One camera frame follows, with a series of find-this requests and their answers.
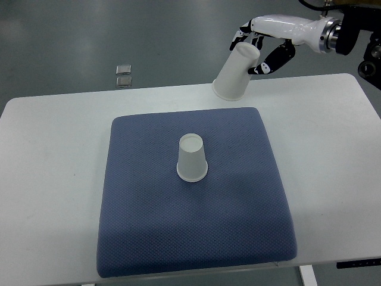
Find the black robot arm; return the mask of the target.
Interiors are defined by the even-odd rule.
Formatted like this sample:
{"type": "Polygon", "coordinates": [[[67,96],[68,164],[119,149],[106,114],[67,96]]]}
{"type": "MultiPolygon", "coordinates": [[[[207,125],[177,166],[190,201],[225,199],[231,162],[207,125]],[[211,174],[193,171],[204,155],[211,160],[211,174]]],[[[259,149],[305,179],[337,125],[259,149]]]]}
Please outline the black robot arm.
{"type": "Polygon", "coordinates": [[[324,15],[331,10],[339,10],[343,14],[341,24],[334,29],[326,44],[338,54],[348,55],[362,30],[371,32],[358,74],[380,89],[380,1],[325,1],[322,6],[308,1],[300,3],[324,15]]]}

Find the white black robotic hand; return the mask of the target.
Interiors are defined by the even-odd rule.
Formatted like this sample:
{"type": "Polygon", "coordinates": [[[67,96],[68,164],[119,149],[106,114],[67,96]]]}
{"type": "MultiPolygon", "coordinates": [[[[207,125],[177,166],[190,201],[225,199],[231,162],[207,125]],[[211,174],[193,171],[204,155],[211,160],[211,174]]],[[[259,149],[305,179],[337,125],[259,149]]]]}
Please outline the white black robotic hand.
{"type": "Polygon", "coordinates": [[[248,70],[249,74],[270,74],[295,56],[296,46],[306,44],[318,53],[335,50],[340,29],[340,21],[331,17],[313,21],[280,14],[259,16],[238,29],[229,49],[233,50],[250,35],[251,44],[259,50],[265,37],[283,39],[284,43],[275,48],[262,63],[248,70]]]}

